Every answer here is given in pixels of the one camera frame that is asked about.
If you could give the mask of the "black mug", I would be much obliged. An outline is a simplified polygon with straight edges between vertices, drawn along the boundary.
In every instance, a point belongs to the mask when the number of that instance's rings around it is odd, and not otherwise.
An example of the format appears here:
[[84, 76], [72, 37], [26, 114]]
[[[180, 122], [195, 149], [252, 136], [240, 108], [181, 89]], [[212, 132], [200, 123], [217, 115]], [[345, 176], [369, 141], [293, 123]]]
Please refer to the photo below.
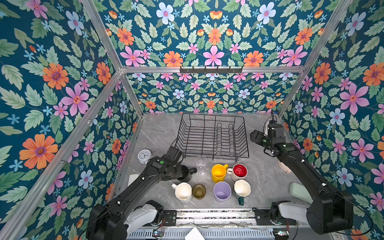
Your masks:
[[182, 165], [182, 175], [177, 178], [180, 183], [188, 183], [192, 179], [192, 175], [197, 173], [197, 168], [188, 168]]

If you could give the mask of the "white faceted mug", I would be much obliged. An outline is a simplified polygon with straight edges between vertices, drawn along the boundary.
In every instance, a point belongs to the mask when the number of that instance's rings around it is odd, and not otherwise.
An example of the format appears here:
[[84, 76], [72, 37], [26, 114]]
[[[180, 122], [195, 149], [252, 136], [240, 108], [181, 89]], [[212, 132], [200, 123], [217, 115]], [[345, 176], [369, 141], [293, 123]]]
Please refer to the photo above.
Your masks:
[[192, 187], [188, 183], [172, 184], [172, 188], [175, 190], [175, 196], [179, 201], [188, 203], [192, 199]]

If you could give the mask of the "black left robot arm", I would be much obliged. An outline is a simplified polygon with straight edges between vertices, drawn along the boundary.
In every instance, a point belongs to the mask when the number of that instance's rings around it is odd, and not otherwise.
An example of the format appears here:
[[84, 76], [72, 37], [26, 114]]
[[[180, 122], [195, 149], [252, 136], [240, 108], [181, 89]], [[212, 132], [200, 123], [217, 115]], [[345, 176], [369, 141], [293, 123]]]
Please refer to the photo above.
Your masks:
[[171, 181], [182, 176], [179, 160], [182, 151], [171, 146], [161, 157], [151, 158], [143, 172], [122, 193], [114, 197], [105, 206], [97, 204], [91, 210], [86, 238], [89, 240], [125, 240], [129, 214], [145, 194], [161, 181]]

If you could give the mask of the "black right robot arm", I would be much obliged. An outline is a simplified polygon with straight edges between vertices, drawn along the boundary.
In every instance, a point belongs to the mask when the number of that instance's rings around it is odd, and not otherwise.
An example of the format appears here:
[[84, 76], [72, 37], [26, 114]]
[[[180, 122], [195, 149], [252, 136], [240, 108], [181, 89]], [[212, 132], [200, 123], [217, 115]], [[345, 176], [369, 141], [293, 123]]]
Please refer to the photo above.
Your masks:
[[281, 217], [300, 221], [308, 224], [319, 235], [351, 229], [354, 218], [352, 195], [328, 183], [305, 159], [299, 148], [286, 141], [281, 124], [271, 121], [267, 130], [267, 134], [254, 130], [250, 134], [251, 142], [262, 146], [265, 154], [276, 157], [288, 167], [312, 199], [308, 206], [276, 202], [278, 209], [271, 219]]

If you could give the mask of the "clear glass cup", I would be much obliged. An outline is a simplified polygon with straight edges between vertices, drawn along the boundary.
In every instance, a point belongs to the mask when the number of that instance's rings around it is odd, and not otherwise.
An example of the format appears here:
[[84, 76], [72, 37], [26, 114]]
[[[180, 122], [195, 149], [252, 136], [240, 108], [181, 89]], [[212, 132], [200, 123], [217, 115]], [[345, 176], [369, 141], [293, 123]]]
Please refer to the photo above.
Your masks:
[[207, 158], [205, 156], [197, 156], [195, 158], [195, 167], [197, 176], [204, 176], [207, 173]]

